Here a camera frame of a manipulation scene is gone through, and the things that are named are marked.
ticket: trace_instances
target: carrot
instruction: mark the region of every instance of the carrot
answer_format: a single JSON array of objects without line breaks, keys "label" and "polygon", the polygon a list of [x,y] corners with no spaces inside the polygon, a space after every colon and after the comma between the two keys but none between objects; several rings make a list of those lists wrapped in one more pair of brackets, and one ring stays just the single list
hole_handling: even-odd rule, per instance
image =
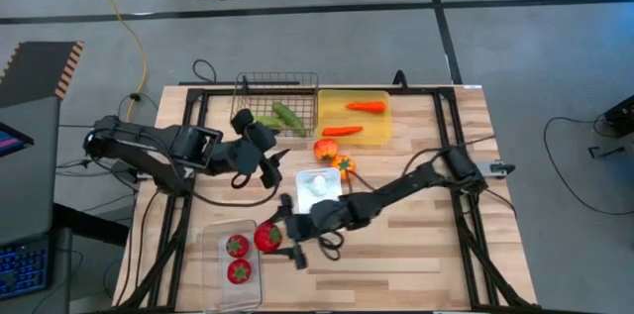
[{"label": "carrot", "polygon": [[371,101],[371,102],[353,102],[346,105],[350,110],[355,111],[366,111],[372,113],[382,113],[385,111],[385,103],[382,101]]},{"label": "carrot", "polygon": [[322,136],[328,136],[328,137],[349,136],[349,135],[355,134],[356,132],[360,132],[363,129],[364,128],[362,126],[327,127],[324,129]]}]

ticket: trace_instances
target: table leg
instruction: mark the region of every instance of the table leg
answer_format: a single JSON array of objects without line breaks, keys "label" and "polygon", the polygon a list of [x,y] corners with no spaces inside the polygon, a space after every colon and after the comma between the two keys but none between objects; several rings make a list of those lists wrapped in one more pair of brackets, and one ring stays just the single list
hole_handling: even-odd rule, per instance
[{"label": "table leg", "polygon": [[75,235],[121,247],[126,246],[129,230],[125,225],[104,220],[57,203],[53,205],[53,227],[56,229],[70,228]]}]

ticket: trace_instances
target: gray floor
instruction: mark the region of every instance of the gray floor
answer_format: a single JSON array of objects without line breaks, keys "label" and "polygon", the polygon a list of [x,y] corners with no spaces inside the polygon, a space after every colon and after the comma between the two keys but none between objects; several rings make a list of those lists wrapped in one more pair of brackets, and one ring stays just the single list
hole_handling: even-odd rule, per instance
[{"label": "gray floor", "polygon": [[[148,13],[430,0],[117,0],[122,12]],[[107,0],[0,0],[0,17],[111,14]],[[633,216],[609,217],[577,203],[550,166],[542,143],[553,116],[593,119],[634,93],[634,4],[446,10],[463,82],[482,84],[501,153],[517,164],[509,178],[513,202],[539,302],[545,307],[631,312],[634,286]],[[191,63],[209,59],[219,79],[241,71],[309,70],[322,83],[386,82],[403,69],[410,82],[451,83],[432,10],[153,20],[132,23],[149,55],[146,92],[194,80]],[[117,23],[0,26],[0,55],[20,41],[85,41],[61,121],[90,124],[114,114],[137,85],[141,61],[134,40]],[[143,104],[134,121],[151,124]],[[60,130],[59,161],[82,156],[84,131]],[[592,160],[600,140],[587,126],[555,124],[553,154],[565,177],[590,204],[634,208],[634,166],[616,156]],[[111,178],[63,178],[58,202],[85,209],[127,189]],[[131,200],[96,213],[125,218]],[[107,307],[105,267],[121,249],[75,239],[86,261],[72,286],[72,309]],[[109,271],[113,288],[118,265]]]}]

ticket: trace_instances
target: wooden tabletop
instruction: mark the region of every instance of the wooden tabletop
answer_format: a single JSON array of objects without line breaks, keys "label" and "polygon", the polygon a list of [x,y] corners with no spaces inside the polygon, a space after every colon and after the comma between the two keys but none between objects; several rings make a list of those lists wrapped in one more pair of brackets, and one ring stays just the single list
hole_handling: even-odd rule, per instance
[{"label": "wooden tabletop", "polygon": [[[179,125],[185,106],[187,87],[169,86],[163,91],[156,127]],[[493,134],[483,90],[456,87],[463,130],[467,141]],[[224,132],[225,141],[237,138],[229,124],[231,96],[211,97],[206,127]],[[424,148],[440,147],[432,97],[427,95],[391,96],[392,139],[380,147],[341,146],[341,153],[354,158],[358,174],[370,184],[381,186],[398,177],[411,156]],[[449,108],[445,107],[446,118]],[[321,168],[313,156],[311,139],[280,139],[276,150],[292,149],[279,168],[284,181],[278,193],[295,194],[295,173]],[[473,160],[499,158],[495,140],[469,146]],[[258,176],[241,190],[230,186],[231,175],[198,175],[196,190],[210,199],[253,202],[268,195]],[[490,188],[509,199],[504,180],[490,180]],[[356,189],[363,186],[355,181]],[[132,267],[126,298],[134,289],[140,244],[141,221],[154,184],[141,186],[132,228]],[[159,196],[149,211],[143,235],[141,278],[156,259],[165,196]],[[253,219],[258,223],[269,217],[278,197],[256,208],[220,208],[193,200],[183,272],[176,310],[209,309],[215,295],[202,290],[203,280],[211,278],[203,261],[202,239],[205,227],[236,220]],[[499,200],[483,193],[479,203],[490,257],[508,282],[529,302],[535,302],[531,277],[524,257],[517,223],[512,211]],[[293,262],[280,257],[263,257],[264,303],[262,310],[433,310],[467,309],[469,300],[458,236],[449,191],[444,188],[422,190],[391,205],[372,220],[370,226],[346,232],[342,258],[327,260],[314,241],[304,244],[309,267],[296,270]],[[121,265],[115,301],[123,288],[127,256]],[[486,302],[481,268],[474,258],[480,301]],[[164,271],[159,303],[165,303],[171,261]]]}]

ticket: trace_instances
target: blue keyboard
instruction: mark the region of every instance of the blue keyboard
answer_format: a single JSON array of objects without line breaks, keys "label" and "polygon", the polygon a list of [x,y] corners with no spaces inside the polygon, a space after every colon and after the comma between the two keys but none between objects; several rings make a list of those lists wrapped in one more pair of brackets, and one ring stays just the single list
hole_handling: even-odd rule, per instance
[{"label": "blue keyboard", "polygon": [[49,236],[0,246],[0,300],[47,288]]}]

